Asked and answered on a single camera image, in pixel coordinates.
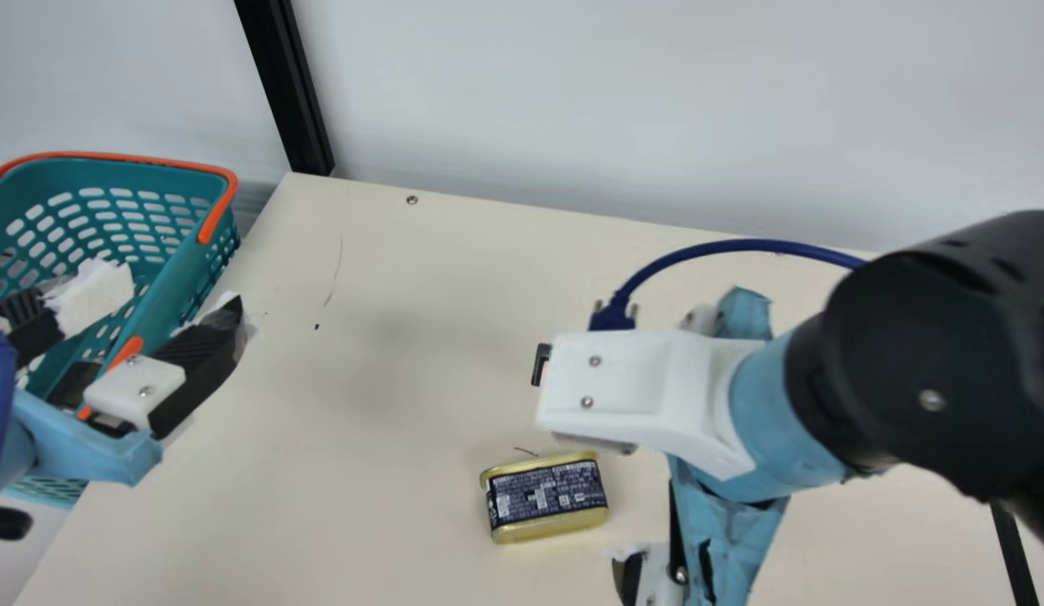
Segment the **plastic basket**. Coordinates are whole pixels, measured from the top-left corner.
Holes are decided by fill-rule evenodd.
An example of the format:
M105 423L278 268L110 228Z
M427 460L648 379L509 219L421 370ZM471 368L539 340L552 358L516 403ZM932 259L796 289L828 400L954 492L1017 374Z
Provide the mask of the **plastic basket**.
M88 258L128 262L137 281L117 313L33 362L23 388L45 399L75 362L110 368L193 319L240 244L236 188L223 168L118 154L38 154L0 167L0 299ZM86 486L26 476L10 491L69 507Z

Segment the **black metal frame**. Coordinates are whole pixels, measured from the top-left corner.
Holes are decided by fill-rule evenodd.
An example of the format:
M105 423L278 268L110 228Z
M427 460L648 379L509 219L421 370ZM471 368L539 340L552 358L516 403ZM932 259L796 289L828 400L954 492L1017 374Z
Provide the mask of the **black metal frame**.
M290 0L234 0L290 168L330 176L334 155L324 127Z

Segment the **gold tin can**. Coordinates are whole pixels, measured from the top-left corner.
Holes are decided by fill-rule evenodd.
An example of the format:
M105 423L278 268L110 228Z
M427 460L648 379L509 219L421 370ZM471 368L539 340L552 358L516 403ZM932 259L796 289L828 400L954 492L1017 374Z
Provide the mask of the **gold tin can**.
M521 542L595 529L608 519L596 452L535 458L480 473L492 540Z

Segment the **light blue tape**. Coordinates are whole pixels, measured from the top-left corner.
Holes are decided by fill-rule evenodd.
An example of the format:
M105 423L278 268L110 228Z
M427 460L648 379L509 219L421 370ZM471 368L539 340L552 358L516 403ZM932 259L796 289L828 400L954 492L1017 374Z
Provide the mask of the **light blue tape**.
M768 299L758 293L735 287L720 300L718 310L722 325L717 336L773 337ZM789 340L784 335L752 353L731 383L733 422L757 463L754 471L721 483L686 461L668 458L687 559L689 606L744 605L784 516L787 495L838 483L849 474L791 410L784 388Z
M111 438L23 389L14 396L13 421L32 442L34 457L27 475L101 480L133 487L163 460L163 448L148 430ZM17 433L11 430L6 442L10 436ZM6 465L5 456L2 465Z

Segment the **screw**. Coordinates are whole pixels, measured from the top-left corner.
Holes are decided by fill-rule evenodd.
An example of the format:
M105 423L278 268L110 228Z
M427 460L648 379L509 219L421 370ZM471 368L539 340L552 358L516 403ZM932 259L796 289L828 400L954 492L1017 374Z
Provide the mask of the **screw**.
M945 402L945 397L932 389L923 389L919 392L919 405L929 412L942 412L949 402Z

